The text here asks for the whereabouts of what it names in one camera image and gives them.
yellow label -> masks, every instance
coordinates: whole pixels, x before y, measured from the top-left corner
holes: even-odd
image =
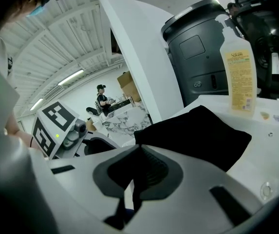
[[[231,85],[232,85],[232,105],[233,110],[252,110],[252,67],[249,51],[242,49],[226,53]]]

white pillar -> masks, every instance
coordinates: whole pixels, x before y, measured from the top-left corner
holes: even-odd
[[[154,123],[182,110],[183,100],[164,46],[134,0],[99,0]]]

black slot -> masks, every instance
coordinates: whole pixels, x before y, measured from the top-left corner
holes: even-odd
[[[53,174],[60,174],[60,173],[64,173],[64,172],[67,172],[67,171],[70,171],[70,170],[73,170],[73,169],[75,169],[75,168],[72,165],[69,165],[69,166],[62,166],[62,167],[58,167],[58,168],[53,168],[51,170],[52,170]]]
[[[212,87],[213,87],[213,89],[217,89],[217,83],[216,83],[215,75],[211,75],[211,79],[212,79]]]
[[[213,197],[217,200],[218,204],[234,226],[238,226],[251,216],[224,187],[214,187],[209,191],[212,193]]]

cardboard box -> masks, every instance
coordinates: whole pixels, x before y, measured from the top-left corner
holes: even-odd
[[[138,90],[129,71],[118,77],[117,80],[120,84],[121,89],[123,90],[123,93],[126,96],[130,95],[136,102],[141,101]]]

plastic bottle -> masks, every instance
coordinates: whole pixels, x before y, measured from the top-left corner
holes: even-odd
[[[254,115],[257,97],[256,65],[251,44],[237,37],[232,28],[227,27],[227,15],[219,15],[216,21],[220,22],[223,29],[223,42],[220,52],[225,65],[230,113],[252,117]]]

